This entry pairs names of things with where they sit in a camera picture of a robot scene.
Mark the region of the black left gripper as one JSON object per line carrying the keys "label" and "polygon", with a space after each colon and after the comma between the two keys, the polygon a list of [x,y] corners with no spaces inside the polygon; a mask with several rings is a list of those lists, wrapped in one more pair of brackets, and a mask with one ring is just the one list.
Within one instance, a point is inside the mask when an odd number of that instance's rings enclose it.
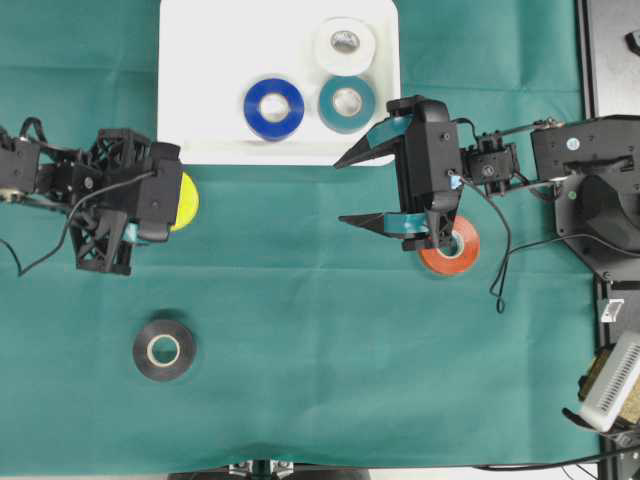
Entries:
{"label": "black left gripper", "polygon": [[[150,140],[131,129],[101,129],[91,148],[75,164],[71,203],[144,172]],[[69,233],[76,267],[97,273],[128,276],[133,246],[148,246],[139,237],[139,225],[123,206],[113,202],[120,187],[83,202],[73,215]]]}

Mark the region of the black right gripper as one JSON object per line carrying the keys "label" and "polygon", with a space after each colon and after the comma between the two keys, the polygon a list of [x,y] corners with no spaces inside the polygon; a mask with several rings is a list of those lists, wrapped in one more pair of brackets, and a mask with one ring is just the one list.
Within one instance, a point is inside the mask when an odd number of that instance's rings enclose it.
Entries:
{"label": "black right gripper", "polygon": [[346,168],[386,155],[395,155],[396,179],[400,211],[371,214],[342,215],[338,220],[350,226],[369,230],[386,237],[407,237],[407,249],[438,248],[451,236],[452,223],[457,210],[437,212],[424,210],[418,213],[405,211],[402,206],[403,188],[403,139],[413,116],[405,112],[403,99],[387,103],[390,117],[374,124],[356,144],[347,150],[333,165]]}

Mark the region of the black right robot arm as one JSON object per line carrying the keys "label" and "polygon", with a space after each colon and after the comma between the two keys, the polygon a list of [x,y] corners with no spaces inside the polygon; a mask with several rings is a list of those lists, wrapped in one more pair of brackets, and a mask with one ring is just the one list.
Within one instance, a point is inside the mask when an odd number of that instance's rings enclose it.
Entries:
{"label": "black right robot arm", "polygon": [[459,143],[462,119],[445,103],[412,96],[387,104],[374,124],[335,163],[341,169],[383,156],[395,161],[400,209],[346,215],[342,222],[401,240],[431,269],[454,272],[446,249],[468,242],[455,227],[463,190],[489,196],[528,190],[554,205],[561,242],[598,277],[609,282],[639,279],[639,119],[611,115],[574,123],[540,120],[530,134],[537,177],[526,179],[508,131]]}

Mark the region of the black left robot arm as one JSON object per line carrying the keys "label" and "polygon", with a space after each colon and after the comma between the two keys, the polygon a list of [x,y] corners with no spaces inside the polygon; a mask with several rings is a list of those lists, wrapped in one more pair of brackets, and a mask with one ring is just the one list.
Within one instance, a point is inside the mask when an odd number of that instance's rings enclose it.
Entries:
{"label": "black left robot arm", "polygon": [[78,269],[128,275],[134,242],[123,238],[133,217],[118,196],[151,175],[151,141],[131,129],[101,129],[87,149],[51,144],[40,119],[29,117],[12,137],[1,130],[1,201],[59,212],[61,238],[25,275],[53,257],[70,238]]}

